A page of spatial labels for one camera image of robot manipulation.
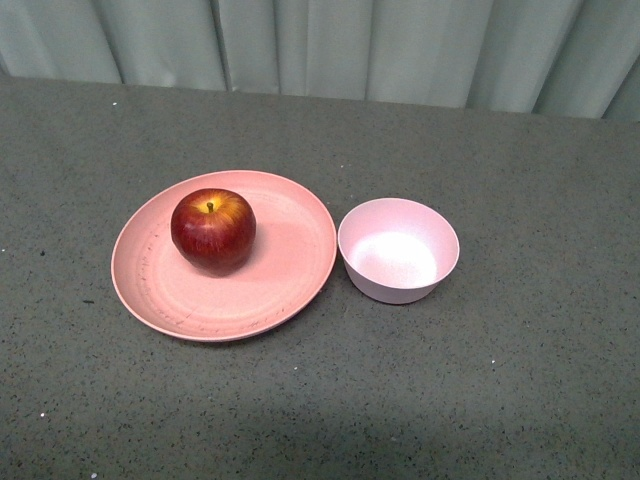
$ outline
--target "bowl rim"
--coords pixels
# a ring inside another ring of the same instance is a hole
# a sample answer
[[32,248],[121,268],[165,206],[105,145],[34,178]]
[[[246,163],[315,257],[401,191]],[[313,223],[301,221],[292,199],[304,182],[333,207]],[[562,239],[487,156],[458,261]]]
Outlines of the bowl rim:
[[[378,203],[378,202],[382,202],[382,201],[391,201],[391,202],[403,202],[403,203],[412,203],[415,205],[420,206],[421,208],[424,208],[426,210],[430,210],[432,213],[434,213],[451,231],[451,233],[453,234],[453,238],[455,239],[455,247],[456,247],[456,256],[454,261],[451,264],[451,267],[446,270],[443,271],[443,273],[440,273],[437,275],[436,279],[433,280],[432,282],[425,284],[425,285],[420,285],[418,287],[411,287],[411,288],[403,288],[403,287],[398,287],[395,285],[390,285],[387,283],[383,283],[383,282],[378,282],[376,280],[372,280],[369,277],[367,277],[366,275],[363,275],[362,273],[360,273],[360,271],[348,260],[347,256],[345,255],[343,248],[342,248],[342,232],[343,232],[343,226],[345,224],[345,222],[348,220],[348,218],[350,216],[352,216],[357,210],[359,210],[360,208],[364,207],[365,205],[371,204],[371,203]],[[434,210],[433,208],[429,207],[428,205],[425,205],[424,203],[420,203],[417,202],[415,200],[411,200],[408,198],[401,198],[401,197],[381,197],[381,198],[374,198],[371,200],[367,200],[366,202],[362,202],[358,205],[356,205],[355,207],[353,207],[351,210],[349,210],[349,212],[347,212],[347,214],[342,218],[342,221],[340,222],[340,225],[338,226],[338,235],[337,235],[337,241],[338,241],[338,250],[340,251],[340,256],[342,257],[342,260],[349,265],[349,267],[351,268],[352,271],[354,271],[355,273],[357,273],[360,277],[373,282],[377,285],[380,285],[382,287],[385,288],[391,288],[394,290],[422,290],[428,287],[431,287],[433,285],[437,285],[438,283],[440,283],[442,280],[444,280],[445,278],[447,278],[451,272],[455,269],[456,265],[458,264],[458,260],[460,259],[460,239],[458,238],[458,234],[456,233],[455,229],[453,228],[453,225],[451,225],[451,223],[438,211]]]

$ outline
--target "curtain fold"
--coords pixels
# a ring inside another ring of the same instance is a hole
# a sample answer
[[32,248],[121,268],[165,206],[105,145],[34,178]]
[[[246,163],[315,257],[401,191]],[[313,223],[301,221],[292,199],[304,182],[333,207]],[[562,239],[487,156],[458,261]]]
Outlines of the curtain fold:
[[638,0],[0,0],[10,76],[640,121]]

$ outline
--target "pink bowl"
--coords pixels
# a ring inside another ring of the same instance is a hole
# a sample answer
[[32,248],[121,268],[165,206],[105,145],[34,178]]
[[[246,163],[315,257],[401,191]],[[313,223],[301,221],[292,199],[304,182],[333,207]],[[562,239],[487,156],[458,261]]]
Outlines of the pink bowl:
[[460,244],[444,217],[420,203],[379,198],[342,220],[338,247],[351,281],[384,303],[415,302],[451,273]]

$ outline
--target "gray table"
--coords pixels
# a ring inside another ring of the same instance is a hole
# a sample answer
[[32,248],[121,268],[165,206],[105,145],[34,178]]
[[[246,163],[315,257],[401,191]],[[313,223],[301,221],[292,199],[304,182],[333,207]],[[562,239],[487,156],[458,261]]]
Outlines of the gray table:
[[[638,478],[639,157],[637,124],[0,79],[0,477]],[[426,203],[458,267],[390,306],[338,257],[275,330],[165,336],[119,302],[114,242],[228,169],[336,225]]]

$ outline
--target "gray curtain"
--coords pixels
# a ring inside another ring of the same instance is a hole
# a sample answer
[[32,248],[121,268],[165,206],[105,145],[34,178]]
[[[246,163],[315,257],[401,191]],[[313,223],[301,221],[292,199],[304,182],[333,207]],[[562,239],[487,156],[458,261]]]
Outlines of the gray curtain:
[[0,0],[5,75],[640,120],[639,0]]

